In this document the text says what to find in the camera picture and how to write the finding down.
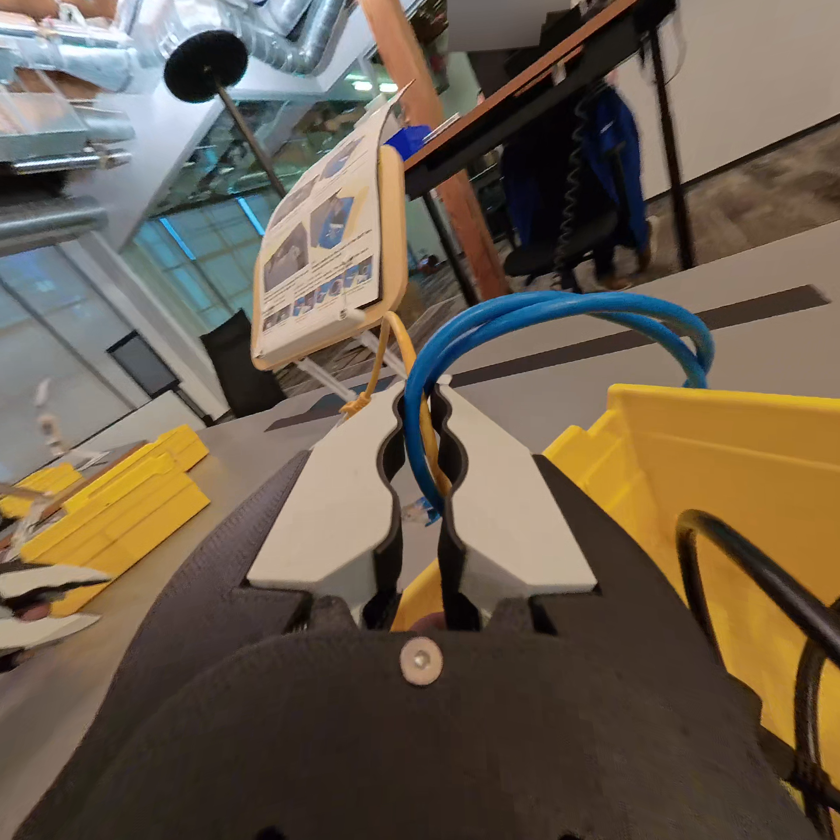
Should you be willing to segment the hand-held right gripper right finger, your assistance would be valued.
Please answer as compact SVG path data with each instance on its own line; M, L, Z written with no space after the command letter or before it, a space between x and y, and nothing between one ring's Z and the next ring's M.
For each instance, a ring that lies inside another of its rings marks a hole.
M539 458L451 386L436 385L430 403L450 485L437 549L447 629L480 630L509 599L593 593Z

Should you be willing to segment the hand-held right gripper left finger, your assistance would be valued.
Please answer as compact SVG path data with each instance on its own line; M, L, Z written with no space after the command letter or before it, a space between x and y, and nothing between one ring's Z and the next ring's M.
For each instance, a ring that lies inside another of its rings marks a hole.
M261 590L341 599L359 624L391 625L403 568L393 479L404 466L403 384L375 393L315 444L246 575Z

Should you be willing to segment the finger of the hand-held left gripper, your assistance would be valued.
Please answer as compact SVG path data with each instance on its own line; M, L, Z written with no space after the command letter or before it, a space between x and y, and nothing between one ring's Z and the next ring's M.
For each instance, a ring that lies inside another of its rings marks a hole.
M100 619L100 616L78 613L64 617L44 617L26 622L18 617L1 619L1 652L20 653L26 650L55 644L71 635L82 632Z
M86 566L1 563L2 602L32 602L48 593L111 582L110 575Z

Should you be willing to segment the yellow plastic bin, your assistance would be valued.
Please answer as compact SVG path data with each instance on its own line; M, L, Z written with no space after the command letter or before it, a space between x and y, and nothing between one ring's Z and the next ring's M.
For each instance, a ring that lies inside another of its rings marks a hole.
M86 566L119 578L209 506L189 475L207 455L187 425L162 434L64 501L61 517L27 538L17 558ZM68 594L56 614L76 613L108 585Z

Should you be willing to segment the yellow bin with divider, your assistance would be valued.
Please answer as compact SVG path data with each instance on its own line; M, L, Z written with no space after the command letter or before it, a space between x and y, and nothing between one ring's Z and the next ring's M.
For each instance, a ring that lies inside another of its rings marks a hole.
M838 596L838 400L614 385L539 458L597 580L386 637L382 817L400 838L820 838L760 746ZM394 783L389 792L386 783Z

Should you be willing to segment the black mesh office chair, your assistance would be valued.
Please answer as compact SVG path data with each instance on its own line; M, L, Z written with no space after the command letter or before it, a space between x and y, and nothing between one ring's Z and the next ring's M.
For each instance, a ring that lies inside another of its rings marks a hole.
M277 378L250 357L251 322L243 309L200 336L234 418L263 413L287 399Z

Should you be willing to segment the dark framed panel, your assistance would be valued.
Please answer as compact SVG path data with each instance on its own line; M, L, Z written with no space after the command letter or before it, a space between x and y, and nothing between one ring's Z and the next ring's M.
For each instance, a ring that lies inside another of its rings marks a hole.
M151 400L179 392L180 378L136 330L110 345L106 353Z

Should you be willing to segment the black swivel chair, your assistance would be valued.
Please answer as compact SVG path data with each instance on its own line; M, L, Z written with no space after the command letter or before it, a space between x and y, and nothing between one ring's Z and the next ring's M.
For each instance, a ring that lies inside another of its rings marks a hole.
M614 213L561 234L556 241L533 241L515 248L505 258L503 268L510 277L526 277L531 283L538 277L554 274L562 291L582 293L576 278L576 267L588 260L596 261L615 246L618 218Z

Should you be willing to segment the wooden column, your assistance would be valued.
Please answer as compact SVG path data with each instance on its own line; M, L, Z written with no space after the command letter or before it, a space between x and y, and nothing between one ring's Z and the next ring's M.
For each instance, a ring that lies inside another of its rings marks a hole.
M359 1L380 58L399 88L408 122L435 129L444 108L413 28L397 1ZM437 187L455 236L465 252L481 300L507 295L510 288L497 249L467 174L461 171Z

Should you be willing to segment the blue jacket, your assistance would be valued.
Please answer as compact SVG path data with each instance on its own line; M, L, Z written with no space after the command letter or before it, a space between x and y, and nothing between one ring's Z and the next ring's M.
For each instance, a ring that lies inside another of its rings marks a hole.
M614 213L615 246L594 262L604 285L617 283L615 251L644 263L651 232L641 183L635 118L615 87L598 81L562 100L505 142L500 163L507 210L519 245L556 241Z

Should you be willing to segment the blue box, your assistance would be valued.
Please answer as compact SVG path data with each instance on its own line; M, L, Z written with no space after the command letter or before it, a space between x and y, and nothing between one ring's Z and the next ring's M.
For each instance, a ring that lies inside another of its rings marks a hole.
M426 124L407 125L384 140L383 144L392 147L405 162L409 161L425 146L427 137L431 132L431 127Z

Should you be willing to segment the wooden table black legs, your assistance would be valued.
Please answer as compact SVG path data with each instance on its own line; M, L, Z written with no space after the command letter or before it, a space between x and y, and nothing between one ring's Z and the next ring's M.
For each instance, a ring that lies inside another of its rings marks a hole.
M620 1L589 16L504 87L425 143L404 164L407 198L429 194L561 100L606 77L635 54L646 54L654 71L679 264L683 270L693 268L694 239L658 34L678 9L675 1Z

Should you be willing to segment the black metal pole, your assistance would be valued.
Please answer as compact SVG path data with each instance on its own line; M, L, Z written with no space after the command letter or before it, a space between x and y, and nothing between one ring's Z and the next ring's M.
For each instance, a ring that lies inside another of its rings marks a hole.
M233 119L279 198L287 191L274 165L247 125L228 93L245 75L249 54L242 41L221 29L190 36L177 46L164 63L163 81L175 98L187 103L208 102L219 97Z

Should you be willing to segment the silver air duct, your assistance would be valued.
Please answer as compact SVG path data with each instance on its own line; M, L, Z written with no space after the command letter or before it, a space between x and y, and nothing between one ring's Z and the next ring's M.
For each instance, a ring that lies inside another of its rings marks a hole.
M221 99L180 101L163 81L187 38L221 29L247 70L317 76L346 6L2 2L2 256L97 230L120 249L172 186L213 180L188 160Z

